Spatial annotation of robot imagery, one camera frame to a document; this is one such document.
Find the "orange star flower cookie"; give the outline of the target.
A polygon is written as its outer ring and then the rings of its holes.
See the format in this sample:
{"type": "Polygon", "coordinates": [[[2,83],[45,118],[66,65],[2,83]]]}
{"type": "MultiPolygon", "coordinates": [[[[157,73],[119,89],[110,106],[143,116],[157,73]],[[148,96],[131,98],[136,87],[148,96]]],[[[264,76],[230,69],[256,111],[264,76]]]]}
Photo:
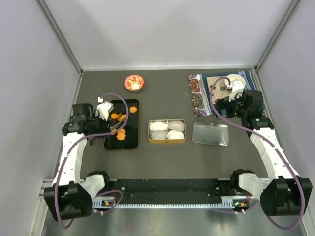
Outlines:
{"type": "Polygon", "coordinates": [[[118,121],[124,121],[126,119],[126,114],[118,114],[117,120],[118,121]]]}

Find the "orange fish cookie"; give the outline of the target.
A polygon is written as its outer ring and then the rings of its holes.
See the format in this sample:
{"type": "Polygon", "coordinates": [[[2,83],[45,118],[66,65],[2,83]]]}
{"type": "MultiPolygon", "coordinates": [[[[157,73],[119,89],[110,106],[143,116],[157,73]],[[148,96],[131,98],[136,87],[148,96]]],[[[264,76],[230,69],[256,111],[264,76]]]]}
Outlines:
{"type": "Polygon", "coordinates": [[[111,114],[111,118],[112,118],[112,119],[116,119],[117,116],[118,116],[118,115],[117,115],[116,113],[112,113],[112,114],[111,114]]]}

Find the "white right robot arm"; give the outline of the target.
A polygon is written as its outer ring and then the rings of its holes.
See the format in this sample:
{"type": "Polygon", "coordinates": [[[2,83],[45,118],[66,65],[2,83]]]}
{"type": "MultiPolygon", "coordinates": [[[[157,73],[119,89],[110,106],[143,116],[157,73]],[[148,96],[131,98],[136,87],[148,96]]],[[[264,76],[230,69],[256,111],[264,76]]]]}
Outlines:
{"type": "Polygon", "coordinates": [[[239,93],[235,100],[228,97],[215,101],[216,116],[226,110],[227,118],[238,117],[241,129],[246,130],[267,171],[268,180],[260,179],[252,171],[238,170],[229,183],[237,195],[250,192],[259,199],[267,216],[304,214],[313,189],[308,178],[301,178],[289,164],[277,140],[274,126],[263,115],[263,95],[256,90],[239,93]]]}

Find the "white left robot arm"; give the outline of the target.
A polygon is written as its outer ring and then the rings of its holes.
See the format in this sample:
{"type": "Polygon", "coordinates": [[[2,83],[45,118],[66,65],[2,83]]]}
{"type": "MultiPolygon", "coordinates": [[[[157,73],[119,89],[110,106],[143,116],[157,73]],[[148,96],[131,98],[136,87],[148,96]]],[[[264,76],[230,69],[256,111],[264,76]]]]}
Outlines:
{"type": "Polygon", "coordinates": [[[110,112],[114,105],[105,101],[93,108],[89,103],[74,104],[73,114],[62,127],[63,149],[57,175],[44,189],[45,202],[56,221],[90,216],[93,199],[106,195],[112,184],[105,171],[95,171],[80,179],[82,158],[89,139],[113,134],[110,112]]]}

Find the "orange figure cookie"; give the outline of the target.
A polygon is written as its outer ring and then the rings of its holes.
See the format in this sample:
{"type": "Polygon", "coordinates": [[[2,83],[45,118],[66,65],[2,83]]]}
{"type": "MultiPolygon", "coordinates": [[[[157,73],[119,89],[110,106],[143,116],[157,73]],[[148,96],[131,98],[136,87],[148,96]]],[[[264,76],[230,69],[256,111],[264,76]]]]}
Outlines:
{"type": "Polygon", "coordinates": [[[119,140],[119,141],[122,141],[124,140],[126,137],[126,131],[124,129],[120,129],[118,132],[117,132],[117,135],[116,135],[116,138],[119,140]]]}

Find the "patterned cloth mat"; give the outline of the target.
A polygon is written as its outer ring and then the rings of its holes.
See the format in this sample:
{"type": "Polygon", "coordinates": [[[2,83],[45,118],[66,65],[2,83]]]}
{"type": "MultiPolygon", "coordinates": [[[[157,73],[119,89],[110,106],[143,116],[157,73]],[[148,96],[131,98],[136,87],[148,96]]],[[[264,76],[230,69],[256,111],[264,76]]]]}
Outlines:
{"type": "Polygon", "coordinates": [[[193,112],[196,117],[212,116],[214,114],[210,106],[210,89],[213,87],[213,83],[216,79],[230,74],[241,76],[240,82],[245,86],[245,90],[256,90],[253,73],[250,70],[194,74],[188,76],[193,112]]]}

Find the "black rectangular tray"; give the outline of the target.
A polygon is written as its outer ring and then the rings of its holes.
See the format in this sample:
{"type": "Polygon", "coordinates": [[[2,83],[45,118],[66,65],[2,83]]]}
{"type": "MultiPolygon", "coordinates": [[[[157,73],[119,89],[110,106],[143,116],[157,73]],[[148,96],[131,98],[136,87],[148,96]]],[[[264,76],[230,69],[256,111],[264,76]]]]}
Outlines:
{"type": "Polygon", "coordinates": [[[105,138],[104,148],[106,150],[125,150],[125,149],[135,149],[138,147],[139,142],[139,101],[137,99],[127,99],[124,104],[121,100],[112,100],[111,103],[114,105],[113,111],[110,113],[110,118],[112,113],[123,113],[126,114],[126,125],[124,130],[126,131],[126,137],[124,140],[119,141],[116,135],[111,135],[105,138]],[[135,106],[138,111],[136,113],[131,113],[129,108],[135,106]]]}

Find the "silver tin lid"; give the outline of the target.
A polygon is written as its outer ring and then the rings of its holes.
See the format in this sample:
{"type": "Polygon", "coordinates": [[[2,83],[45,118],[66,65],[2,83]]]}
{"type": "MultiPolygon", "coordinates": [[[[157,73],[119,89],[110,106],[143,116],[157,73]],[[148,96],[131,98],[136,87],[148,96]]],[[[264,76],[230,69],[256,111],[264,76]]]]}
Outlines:
{"type": "Polygon", "coordinates": [[[225,124],[195,122],[192,141],[199,144],[228,146],[230,144],[229,127],[225,124]]]}

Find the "white bowl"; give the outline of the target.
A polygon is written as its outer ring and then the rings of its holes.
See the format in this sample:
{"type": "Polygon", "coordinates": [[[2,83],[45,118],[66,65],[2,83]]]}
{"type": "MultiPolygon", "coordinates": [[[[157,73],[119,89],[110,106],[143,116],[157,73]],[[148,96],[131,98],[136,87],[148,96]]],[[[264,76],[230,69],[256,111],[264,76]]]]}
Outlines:
{"type": "Polygon", "coordinates": [[[232,84],[233,84],[234,81],[240,82],[243,85],[243,88],[245,88],[245,86],[246,86],[245,79],[239,74],[229,74],[229,75],[227,75],[227,78],[231,82],[231,85],[230,85],[228,80],[227,79],[225,80],[225,85],[226,85],[226,88],[228,90],[232,90],[232,84]]]}

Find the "yellow cookie tin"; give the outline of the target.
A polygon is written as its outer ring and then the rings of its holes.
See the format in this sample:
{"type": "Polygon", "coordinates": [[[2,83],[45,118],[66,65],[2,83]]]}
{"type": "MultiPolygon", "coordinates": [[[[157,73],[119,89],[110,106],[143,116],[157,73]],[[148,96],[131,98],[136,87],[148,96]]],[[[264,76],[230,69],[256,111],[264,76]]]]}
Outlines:
{"type": "Polygon", "coordinates": [[[187,139],[187,129],[186,129],[186,122],[185,122],[185,120],[184,119],[155,119],[155,120],[149,120],[148,121],[148,140],[149,140],[149,143],[151,143],[151,144],[181,144],[181,143],[184,143],[185,141],[186,141],[186,139],[187,139]],[[175,121],[175,120],[180,120],[180,121],[182,121],[183,123],[184,123],[184,125],[185,125],[185,130],[184,131],[182,131],[183,133],[184,133],[184,139],[179,139],[179,140],[170,140],[170,139],[165,139],[165,140],[152,140],[151,139],[151,134],[152,134],[152,132],[153,131],[150,131],[150,129],[149,129],[149,124],[151,123],[151,122],[154,122],[154,121],[162,121],[162,122],[165,122],[165,123],[167,123],[167,124],[169,124],[169,122],[171,122],[171,121],[175,121]]]}

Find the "white paper cup top-left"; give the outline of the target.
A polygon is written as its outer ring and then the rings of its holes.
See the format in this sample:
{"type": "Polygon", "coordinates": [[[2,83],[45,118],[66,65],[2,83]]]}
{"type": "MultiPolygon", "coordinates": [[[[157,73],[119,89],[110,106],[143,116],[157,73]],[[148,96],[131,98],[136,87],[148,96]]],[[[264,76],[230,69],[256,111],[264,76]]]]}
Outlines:
{"type": "Polygon", "coordinates": [[[168,129],[168,124],[162,121],[154,121],[149,124],[150,131],[164,131],[168,129]]]}

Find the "red patterned small bowl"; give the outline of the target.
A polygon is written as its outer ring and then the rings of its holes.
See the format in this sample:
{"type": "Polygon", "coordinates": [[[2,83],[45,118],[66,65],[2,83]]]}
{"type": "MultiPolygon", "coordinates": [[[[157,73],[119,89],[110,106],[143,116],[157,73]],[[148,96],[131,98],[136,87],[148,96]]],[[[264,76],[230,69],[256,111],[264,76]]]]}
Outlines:
{"type": "Polygon", "coordinates": [[[144,79],[140,75],[130,75],[124,81],[124,86],[127,90],[137,92],[142,89],[144,79]]]}

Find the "white paper cup top-right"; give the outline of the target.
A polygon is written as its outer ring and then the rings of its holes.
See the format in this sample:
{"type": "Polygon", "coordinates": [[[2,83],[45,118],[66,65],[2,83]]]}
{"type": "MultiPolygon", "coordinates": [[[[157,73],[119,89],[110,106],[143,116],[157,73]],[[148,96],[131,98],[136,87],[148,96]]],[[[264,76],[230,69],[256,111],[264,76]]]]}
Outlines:
{"type": "Polygon", "coordinates": [[[168,129],[182,132],[185,130],[185,125],[182,121],[175,120],[175,121],[169,122],[168,129]]]}

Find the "white paper cup bottom-right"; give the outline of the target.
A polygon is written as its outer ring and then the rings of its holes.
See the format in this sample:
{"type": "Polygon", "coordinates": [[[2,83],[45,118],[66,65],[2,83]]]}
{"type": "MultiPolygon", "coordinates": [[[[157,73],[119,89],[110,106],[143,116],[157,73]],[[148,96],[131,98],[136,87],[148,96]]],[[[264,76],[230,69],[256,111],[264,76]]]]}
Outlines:
{"type": "Polygon", "coordinates": [[[184,139],[184,133],[178,130],[170,130],[167,134],[167,138],[170,140],[184,139]]]}

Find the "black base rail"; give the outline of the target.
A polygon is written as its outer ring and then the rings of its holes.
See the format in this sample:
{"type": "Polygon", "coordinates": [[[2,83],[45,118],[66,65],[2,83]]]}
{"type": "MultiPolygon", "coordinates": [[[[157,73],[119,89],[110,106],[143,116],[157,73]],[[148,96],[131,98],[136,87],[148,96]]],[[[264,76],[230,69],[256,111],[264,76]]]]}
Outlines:
{"type": "Polygon", "coordinates": [[[121,190],[121,204],[219,204],[222,197],[240,197],[245,191],[232,189],[229,179],[117,179],[105,190],[121,190]]]}

